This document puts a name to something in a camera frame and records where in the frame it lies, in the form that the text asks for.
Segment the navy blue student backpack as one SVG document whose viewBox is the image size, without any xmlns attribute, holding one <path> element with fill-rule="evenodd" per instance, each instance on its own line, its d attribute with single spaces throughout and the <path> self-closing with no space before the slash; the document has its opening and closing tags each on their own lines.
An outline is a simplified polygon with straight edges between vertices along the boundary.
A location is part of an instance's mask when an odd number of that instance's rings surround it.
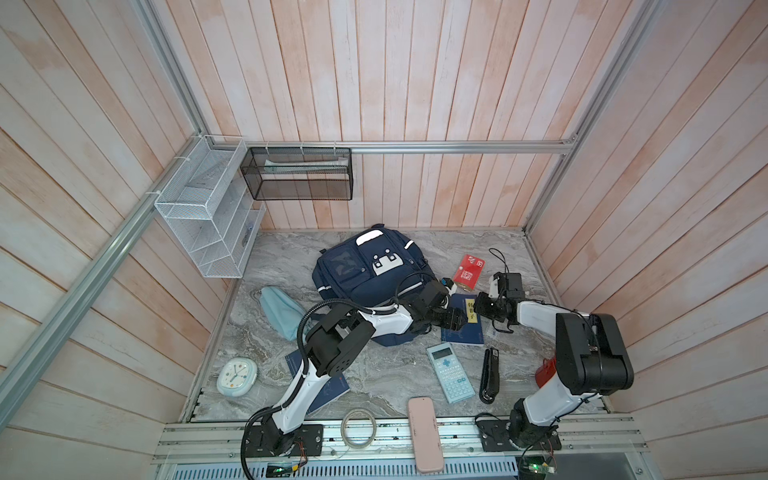
<svg viewBox="0 0 768 480">
<path fill-rule="evenodd" d="M 323 250 L 312 281 L 324 300 L 347 299 L 365 307 L 419 298 L 434 276 L 421 249 L 403 233 L 382 224 Z"/>
</svg>

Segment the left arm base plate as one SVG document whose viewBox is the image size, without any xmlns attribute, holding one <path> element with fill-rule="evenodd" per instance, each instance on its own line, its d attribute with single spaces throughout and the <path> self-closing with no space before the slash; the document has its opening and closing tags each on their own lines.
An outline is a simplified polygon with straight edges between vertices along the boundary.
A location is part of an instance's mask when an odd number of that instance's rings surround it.
<svg viewBox="0 0 768 480">
<path fill-rule="evenodd" d="M 323 436 L 322 424 L 302 424 L 290 433 L 283 433 L 273 423 L 254 425 L 243 436 L 241 456 L 246 459 L 286 455 L 319 456 Z"/>
</svg>

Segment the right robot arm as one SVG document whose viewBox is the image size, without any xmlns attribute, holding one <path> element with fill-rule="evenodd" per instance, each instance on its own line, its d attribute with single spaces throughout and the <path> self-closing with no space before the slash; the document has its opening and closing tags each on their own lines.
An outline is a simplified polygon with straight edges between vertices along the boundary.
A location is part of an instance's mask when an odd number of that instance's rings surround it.
<svg viewBox="0 0 768 480">
<path fill-rule="evenodd" d="M 477 295 L 474 311 L 554 338 L 554 373 L 510 412 L 509 437 L 518 448 L 551 435 L 563 417 L 593 398 L 627 390 L 634 383 L 624 340 L 614 316 L 583 313 L 525 297 L 518 273 L 497 272 L 490 291 Z"/>
</svg>

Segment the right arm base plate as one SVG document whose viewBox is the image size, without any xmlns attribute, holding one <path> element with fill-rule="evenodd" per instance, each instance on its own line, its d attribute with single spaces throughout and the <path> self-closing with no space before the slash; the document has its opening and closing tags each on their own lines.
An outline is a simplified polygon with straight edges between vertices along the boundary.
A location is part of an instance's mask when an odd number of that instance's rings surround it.
<svg viewBox="0 0 768 480">
<path fill-rule="evenodd" d="M 480 417 L 475 420 L 482 448 L 485 452 L 558 451 L 561 440 L 554 426 L 528 425 L 516 420 Z"/>
</svg>

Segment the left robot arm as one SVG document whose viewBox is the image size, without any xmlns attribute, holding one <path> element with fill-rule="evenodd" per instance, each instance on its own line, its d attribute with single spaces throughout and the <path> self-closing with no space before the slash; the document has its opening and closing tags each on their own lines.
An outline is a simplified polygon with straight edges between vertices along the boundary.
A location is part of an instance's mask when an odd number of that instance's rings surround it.
<svg viewBox="0 0 768 480">
<path fill-rule="evenodd" d="M 451 297 L 446 279 L 431 279 L 411 296 L 402 299 L 394 295 L 381 306 L 368 307 L 339 298 L 314 305 L 297 329 L 298 370 L 275 405 L 247 420 L 242 449 L 254 448 L 271 456 L 287 451 L 293 444 L 293 432 L 302 426 L 324 386 L 341 376 L 372 339 L 423 334 L 433 326 L 461 330 L 468 322 L 467 314 L 450 305 Z"/>
</svg>

